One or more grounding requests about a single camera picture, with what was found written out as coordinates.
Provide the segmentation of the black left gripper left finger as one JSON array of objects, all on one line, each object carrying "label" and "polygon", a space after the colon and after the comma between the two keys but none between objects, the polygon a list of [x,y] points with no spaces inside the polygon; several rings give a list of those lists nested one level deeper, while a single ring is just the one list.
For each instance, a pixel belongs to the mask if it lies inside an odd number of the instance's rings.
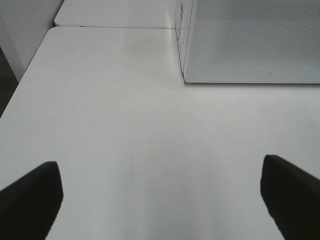
[{"label": "black left gripper left finger", "polygon": [[0,191],[0,238],[44,240],[64,198],[59,166],[47,161]]}]

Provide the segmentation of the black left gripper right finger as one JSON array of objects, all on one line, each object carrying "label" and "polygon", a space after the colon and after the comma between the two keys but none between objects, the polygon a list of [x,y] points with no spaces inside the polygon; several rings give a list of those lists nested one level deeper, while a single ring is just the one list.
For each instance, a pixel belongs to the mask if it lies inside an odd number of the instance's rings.
[{"label": "black left gripper right finger", "polygon": [[286,240],[320,238],[320,180],[278,155],[263,160],[260,194]]}]

